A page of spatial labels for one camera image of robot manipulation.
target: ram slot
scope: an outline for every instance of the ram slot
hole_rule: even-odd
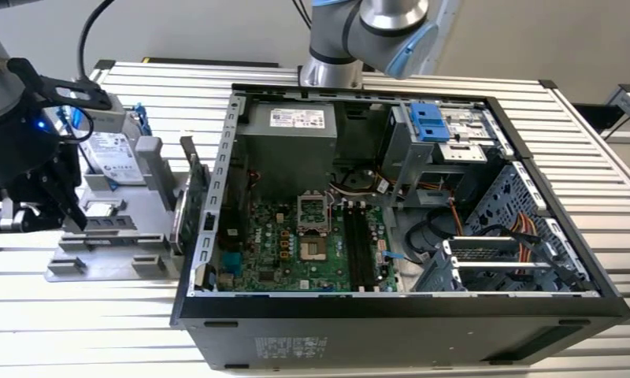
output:
[[[369,244],[369,225],[363,209],[347,209],[344,213],[345,248],[351,270],[352,291],[375,289],[375,265]]]

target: blue latch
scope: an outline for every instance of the blue latch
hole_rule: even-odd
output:
[[[439,106],[413,103],[409,107],[411,120],[419,129],[419,139],[423,142],[448,142],[451,133]]]

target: internal wire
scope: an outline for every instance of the internal wire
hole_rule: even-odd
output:
[[[451,212],[453,213],[453,219],[455,219],[455,230],[459,236],[463,236],[464,235],[463,224],[460,223],[459,210],[455,208],[453,197],[449,198],[449,203],[451,203]]]

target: green circuit board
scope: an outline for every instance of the green circuit board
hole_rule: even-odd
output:
[[[245,250],[241,251],[241,271],[225,291],[351,291],[348,255],[345,251],[345,222],[343,208],[331,212],[331,231],[327,237],[297,230],[297,205],[259,202],[252,206]],[[379,241],[388,245],[379,208],[367,211],[369,245],[375,273],[380,276]],[[372,235],[371,229],[379,230]],[[396,291],[392,262],[385,263],[389,275],[379,280],[377,291]]]

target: sticker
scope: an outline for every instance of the sticker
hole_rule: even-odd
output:
[[[123,184],[146,183],[128,138],[123,134],[95,132],[84,145],[96,168],[107,178]]]
[[[90,246],[110,246],[112,242],[110,240],[87,240]]]
[[[323,358],[327,349],[327,337],[256,337],[259,358]]]
[[[273,109],[273,128],[325,128],[325,111],[309,109]]]
[[[387,179],[380,179],[380,184],[376,190],[384,195],[388,191],[389,182]]]

